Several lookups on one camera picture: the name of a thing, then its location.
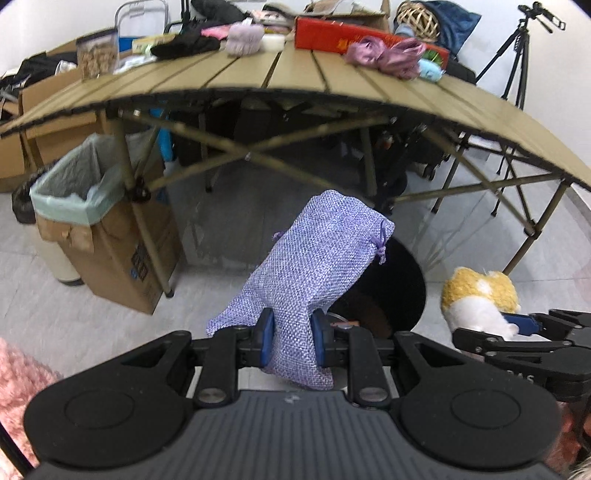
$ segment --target tripod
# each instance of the tripod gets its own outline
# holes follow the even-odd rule
[[[513,82],[515,80],[515,75],[517,73],[519,61],[521,61],[521,72],[519,74],[519,85],[517,86],[517,95],[515,97],[515,106],[517,108],[519,108],[520,110],[523,110],[524,106],[525,106],[525,90],[527,88],[527,74],[528,74],[528,66],[529,66],[529,60],[530,60],[530,31],[528,29],[528,23],[530,20],[537,20],[548,31],[548,33],[553,33],[553,31],[548,25],[546,25],[544,22],[542,22],[542,20],[540,20],[538,18],[539,15],[543,15],[544,17],[546,17],[559,30],[565,30],[566,23],[564,23],[562,20],[555,17],[551,12],[549,12],[544,7],[542,7],[542,4],[540,2],[534,2],[532,8],[528,7],[527,5],[520,5],[518,7],[518,9],[520,12],[525,14],[525,17],[522,18],[521,20],[519,20],[519,23],[518,23],[515,31],[511,35],[509,35],[509,38],[507,38],[506,42],[503,43],[501,48],[499,48],[499,50],[496,52],[496,54],[492,58],[492,60],[478,74],[478,76],[476,77],[476,82],[478,82],[482,78],[482,76],[486,72],[488,72],[488,70],[493,66],[493,64],[507,51],[507,49],[509,49],[509,47],[511,45],[514,45],[513,50],[515,51],[515,60],[513,61],[513,67],[511,68],[511,74],[509,75],[507,85],[505,86],[505,91],[504,91],[503,95],[501,96],[501,98],[503,100],[507,100],[509,98],[509,92],[511,91],[511,87],[512,87]],[[512,163],[511,158],[515,154],[515,148],[513,148],[511,150],[509,157],[507,157],[507,155],[506,155],[507,154],[506,148],[503,148],[503,150],[505,152],[505,155],[503,155],[503,158],[501,159],[501,163],[499,165],[499,169],[497,170],[496,174],[497,175],[501,174],[501,169],[502,169],[503,163],[505,162],[505,159],[506,159],[507,160],[507,170],[505,172],[505,180],[507,180],[509,178],[509,172],[513,175],[513,178],[515,178],[515,176],[516,176],[515,170],[513,169],[513,166],[511,164]],[[521,186],[517,186],[517,192],[519,194],[519,198],[521,199],[521,203],[524,208],[525,217],[527,218],[527,220],[529,222],[533,222],[533,220],[531,219],[529,209],[528,209],[527,204],[525,202],[525,196],[523,194]],[[501,204],[500,201],[497,200],[495,209],[491,212],[492,216],[496,216],[500,204]]]

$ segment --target wicker basket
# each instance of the wicker basket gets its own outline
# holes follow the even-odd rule
[[[409,25],[421,41],[435,42],[439,36],[437,18],[419,2],[402,2],[396,12],[396,21]]]

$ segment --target plastic food container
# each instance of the plastic food container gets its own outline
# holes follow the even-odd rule
[[[83,79],[111,74],[119,61],[119,38],[117,30],[110,28],[80,37],[76,40],[78,68]]]

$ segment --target purple satin ribbon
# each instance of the purple satin ribbon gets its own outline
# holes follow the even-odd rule
[[[364,37],[352,43],[345,54],[345,61],[379,69],[380,72],[404,80],[416,78],[420,74],[418,61],[425,53],[426,46],[416,38],[405,38],[391,48],[376,37]]]
[[[371,236],[372,243],[376,246],[376,257],[379,257],[379,264],[383,265],[386,262],[386,242],[388,237],[386,235],[386,229],[384,227],[385,219],[382,220],[382,223],[379,226],[379,238],[375,236]]]

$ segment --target crossed metal bar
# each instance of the crossed metal bar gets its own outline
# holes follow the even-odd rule
[[[187,126],[182,122],[173,122],[170,120],[166,120],[164,119],[165,116],[166,112],[163,112],[159,118],[146,115],[140,111],[130,112],[120,110],[118,112],[119,120],[115,122],[116,125],[114,133],[118,139],[118,145],[122,153],[122,158],[126,159],[122,162],[122,173],[126,189],[132,190],[136,186],[136,178],[141,176],[143,172],[143,168],[147,162],[147,158],[149,157],[150,152],[152,151],[154,144],[156,142],[158,132],[160,128],[165,128],[171,131],[172,133],[175,133],[176,135],[201,143],[203,161],[191,165],[190,167],[187,167],[184,170],[176,172],[168,177],[161,177],[150,182],[147,185],[147,189],[149,191],[160,189],[168,184],[174,183],[177,180],[185,179],[192,175],[206,173],[214,168],[221,167],[222,165],[234,161],[246,160],[270,168],[279,173],[283,173],[298,181],[315,185],[322,189],[338,190],[346,195],[357,197],[369,207],[374,207],[374,203],[372,200],[368,199],[363,195],[360,195],[358,192],[343,189],[328,180],[310,174],[299,168],[293,167],[284,162],[283,160],[280,160],[279,158],[276,158],[272,155],[268,155],[264,152],[277,147],[283,147],[285,145],[290,145],[304,140],[310,140],[313,138],[324,137],[326,135],[337,134],[340,132],[358,129],[361,133],[361,140],[364,153],[366,190],[368,197],[373,197],[377,193],[378,186],[376,183],[375,165],[372,154],[371,140],[369,136],[369,127],[375,125],[386,125],[388,123],[391,123],[390,117],[386,115],[364,115],[345,120],[331,121],[325,124],[299,130],[289,134],[277,135],[267,140],[262,140],[251,145],[243,145],[238,142],[234,142],[228,138],[219,137],[217,135],[211,134],[205,130],[204,122],[200,122],[201,128],[193,128]],[[129,151],[125,140],[124,129],[122,126],[123,119],[154,127],[154,130],[152,131],[152,134],[150,135],[150,138],[146,143],[145,149],[142,152],[142,158],[139,161],[139,168],[135,172],[133,170],[131,160],[129,158]],[[525,253],[534,243],[534,241],[540,236],[542,228],[545,227],[550,216],[556,209],[560,199],[564,195],[564,192],[569,187],[570,180],[565,180],[562,178],[562,175],[554,173],[533,175],[527,177],[517,177],[511,162],[512,160],[525,159],[525,157],[515,155],[514,152],[512,154],[508,154],[506,151],[506,147],[501,145],[501,150],[495,150],[494,152],[503,153],[505,155],[505,158],[507,158],[509,165],[508,172],[504,180],[491,181],[488,180],[486,176],[476,166],[474,166],[470,160],[468,160],[464,156],[464,151],[466,148],[480,148],[477,145],[471,144],[469,142],[468,136],[466,136],[464,139],[460,139],[453,133],[445,132],[444,134],[442,134],[441,132],[438,132],[433,128],[424,128],[422,131],[422,135],[430,142],[432,142],[434,145],[441,148],[446,154],[454,157],[452,168],[450,170],[449,175],[447,176],[443,188],[440,190],[433,190],[429,192],[406,194],[396,198],[390,198],[389,200],[394,204],[401,202],[411,202],[437,198],[436,204],[432,210],[433,213],[437,213],[439,207],[441,206],[443,198],[446,196],[461,193],[478,192],[481,190],[490,190],[497,197],[498,202],[506,206],[507,209],[513,214],[513,216],[515,216],[515,218],[517,218],[522,223],[525,229],[525,233],[528,235],[527,239],[522,244],[519,251],[515,254],[513,259],[504,269],[504,273],[509,274],[513,270],[513,268],[515,268],[515,266],[519,263],[519,261],[523,258]],[[455,141],[459,142],[459,147],[456,147],[456,144],[450,140],[450,137],[453,138]],[[224,151],[225,153],[217,155],[213,158],[208,158],[207,147],[214,147],[218,150]],[[492,149],[489,148],[482,148],[482,150],[492,151]],[[450,187],[453,176],[455,175],[459,164],[464,165],[480,181],[480,183],[460,187]],[[509,172],[511,172],[512,174],[511,179],[508,178]],[[537,223],[534,222],[531,219],[531,215],[527,203],[525,201],[525,196],[521,191],[521,185],[559,179],[561,179],[561,183],[556,192],[554,193],[552,199],[550,200],[548,206],[546,207],[544,213],[541,215],[540,220]],[[525,216],[519,213],[517,208],[515,208],[515,206],[503,195],[503,189],[510,186],[518,187],[519,198],[521,200]],[[156,245],[147,229],[143,217],[143,212],[139,208],[139,205],[134,202],[132,202],[132,208],[134,216],[138,223],[140,234],[144,240],[146,250],[148,251],[148,255],[150,255],[150,258],[152,260],[152,264],[154,266],[157,278],[166,296],[171,297],[173,295],[173,291],[170,285],[168,284],[168,279],[164,274],[164,270],[162,268]]]

